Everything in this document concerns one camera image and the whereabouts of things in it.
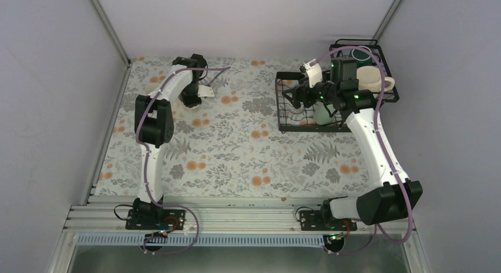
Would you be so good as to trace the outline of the dark green mug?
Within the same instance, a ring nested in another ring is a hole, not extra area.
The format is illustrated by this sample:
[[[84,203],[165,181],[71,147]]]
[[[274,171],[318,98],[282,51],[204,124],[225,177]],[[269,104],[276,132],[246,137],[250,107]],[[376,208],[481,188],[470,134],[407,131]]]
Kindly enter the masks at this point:
[[[358,46],[358,49],[351,49],[350,56],[357,61],[358,66],[370,66],[373,59],[367,52],[371,52],[368,47]]]

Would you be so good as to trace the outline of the mint green cup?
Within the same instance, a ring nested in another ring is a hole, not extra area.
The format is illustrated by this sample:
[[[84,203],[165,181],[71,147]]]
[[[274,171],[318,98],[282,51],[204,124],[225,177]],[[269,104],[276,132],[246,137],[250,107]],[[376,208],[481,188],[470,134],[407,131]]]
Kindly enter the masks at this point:
[[[335,118],[335,108],[333,105],[316,103],[314,105],[314,122],[317,125],[328,125],[336,121]]]

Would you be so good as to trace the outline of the yellow mug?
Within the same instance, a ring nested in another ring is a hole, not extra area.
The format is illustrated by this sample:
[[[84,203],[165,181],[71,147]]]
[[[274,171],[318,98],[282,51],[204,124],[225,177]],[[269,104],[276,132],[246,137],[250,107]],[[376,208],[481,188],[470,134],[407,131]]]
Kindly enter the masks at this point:
[[[158,88],[158,86],[159,86],[159,83],[150,83],[150,84],[146,85],[144,94],[149,95],[150,93],[155,91]]]

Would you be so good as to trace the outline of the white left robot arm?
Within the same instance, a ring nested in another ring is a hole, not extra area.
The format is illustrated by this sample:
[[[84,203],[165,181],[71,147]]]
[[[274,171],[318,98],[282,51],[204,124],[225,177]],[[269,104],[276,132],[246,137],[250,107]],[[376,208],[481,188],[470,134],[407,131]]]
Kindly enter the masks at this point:
[[[135,100],[135,139],[141,148],[141,186],[133,202],[132,217],[140,217],[149,228],[160,227],[164,222],[161,169],[164,154],[174,135],[171,101],[180,98],[187,108],[202,104],[199,81],[207,68],[200,54],[177,57],[172,62],[171,75],[157,88]]]

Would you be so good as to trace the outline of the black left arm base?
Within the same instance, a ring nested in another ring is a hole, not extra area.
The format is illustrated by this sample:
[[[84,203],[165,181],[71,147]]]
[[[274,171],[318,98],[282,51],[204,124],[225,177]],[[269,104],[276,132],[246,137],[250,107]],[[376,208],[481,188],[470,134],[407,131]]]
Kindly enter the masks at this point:
[[[186,211],[161,209],[156,213],[141,213],[130,210],[125,223],[127,230],[183,230]]]

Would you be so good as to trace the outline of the beige speckled mug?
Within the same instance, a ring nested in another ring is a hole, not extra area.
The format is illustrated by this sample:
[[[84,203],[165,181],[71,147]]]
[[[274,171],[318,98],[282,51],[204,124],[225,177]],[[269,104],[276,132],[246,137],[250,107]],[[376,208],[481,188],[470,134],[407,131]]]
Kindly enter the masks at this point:
[[[202,99],[198,96],[181,95],[180,99],[183,105],[187,108],[195,108],[202,104]]]

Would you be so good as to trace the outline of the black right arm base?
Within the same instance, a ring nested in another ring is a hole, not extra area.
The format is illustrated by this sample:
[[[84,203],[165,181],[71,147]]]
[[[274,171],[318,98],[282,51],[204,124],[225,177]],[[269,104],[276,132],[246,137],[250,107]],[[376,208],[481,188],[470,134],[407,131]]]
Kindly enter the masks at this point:
[[[325,218],[320,210],[301,209],[298,219],[302,231],[356,231],[357,223],[351,219]]]

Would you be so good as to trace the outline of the cream white mug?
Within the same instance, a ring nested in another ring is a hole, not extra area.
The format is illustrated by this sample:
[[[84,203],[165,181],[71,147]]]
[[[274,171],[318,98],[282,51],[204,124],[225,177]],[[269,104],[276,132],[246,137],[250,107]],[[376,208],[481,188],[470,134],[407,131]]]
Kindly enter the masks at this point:
[[[356,77],[359,81],[359,90],[369,90],[373,93],[379,93],[382,90],[388,92],[395,87],[393,77],[381,77],[380,70],[375,66],[362,66],[357,68]]]

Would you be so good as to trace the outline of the aluminium mounting rail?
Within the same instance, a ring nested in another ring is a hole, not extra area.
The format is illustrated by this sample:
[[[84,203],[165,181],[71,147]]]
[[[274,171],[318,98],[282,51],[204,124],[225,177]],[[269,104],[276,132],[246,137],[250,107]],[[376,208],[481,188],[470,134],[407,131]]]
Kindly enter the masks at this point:
[[[90,196],[87,204],[72,206],[63,226],[65,232],[125,232],[125,222],[116,218],[113,209],[131,204],[133,196]],[[314,208],[321,198],[286,197],[165,197],[166,204],[180,204],[191,209],[183,232],[231,234],[298,234],[300,224],[296,208]]]

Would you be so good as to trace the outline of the floral patterned table mat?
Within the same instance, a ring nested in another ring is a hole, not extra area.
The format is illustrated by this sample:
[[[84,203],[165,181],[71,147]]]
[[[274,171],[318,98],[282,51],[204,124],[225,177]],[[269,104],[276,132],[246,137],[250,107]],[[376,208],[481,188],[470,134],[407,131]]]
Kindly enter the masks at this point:
[[[275,75],[299,60],[211,58],[215,96],[172,104],[174,135],[162,160],[166,196],[337,197],[373,187],[350,133],[282,133]]]

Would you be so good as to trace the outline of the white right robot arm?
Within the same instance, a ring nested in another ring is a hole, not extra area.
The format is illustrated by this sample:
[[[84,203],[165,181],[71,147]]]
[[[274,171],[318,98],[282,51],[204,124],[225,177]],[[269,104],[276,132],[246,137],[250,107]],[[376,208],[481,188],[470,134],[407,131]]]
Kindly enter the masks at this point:
[[[359,89],[355,60],[333,58],[330,68],[330,80],[326,80],[317,60],[304,63],[300,70],[305,77],[282,94],[295,108],[322,103],[341,114],[359,145],[375,188],[359,197],[326,200],[321,206],[321,225],[334,230],[343,219],[367,225],[410,219],[422,195],[421,183],[409,180],[399,166],[376,111],[373,93]]]

